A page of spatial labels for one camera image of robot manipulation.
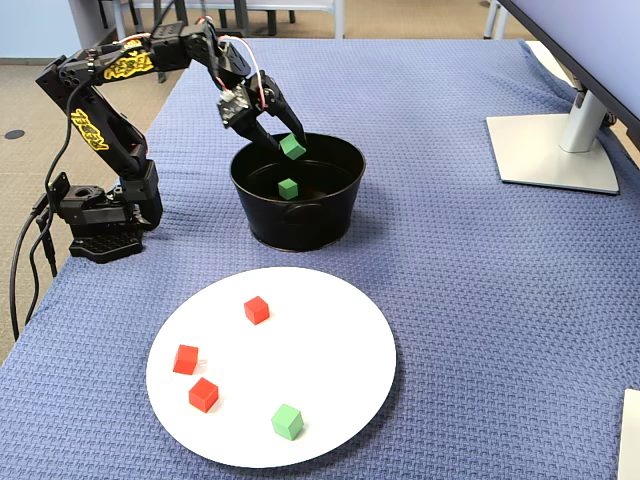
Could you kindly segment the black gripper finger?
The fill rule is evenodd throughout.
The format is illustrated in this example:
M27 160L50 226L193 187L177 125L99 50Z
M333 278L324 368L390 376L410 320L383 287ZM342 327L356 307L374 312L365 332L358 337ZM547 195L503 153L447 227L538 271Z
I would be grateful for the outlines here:
M234 131L254 144L261 145L275 152L280 150L279 142L255 119L236 123L234 125Z
M307 145L303 125L282 94L278 94L272 98L272 115L277 117L289 128L301 146Z

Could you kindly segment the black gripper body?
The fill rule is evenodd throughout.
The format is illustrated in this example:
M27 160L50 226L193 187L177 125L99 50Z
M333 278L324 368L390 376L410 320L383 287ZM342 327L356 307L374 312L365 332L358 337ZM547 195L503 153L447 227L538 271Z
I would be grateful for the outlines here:
M277 83L264 72L254 74L250 78L249 97L253 113L258 116L263 112L272 117L281 113L281 91Z

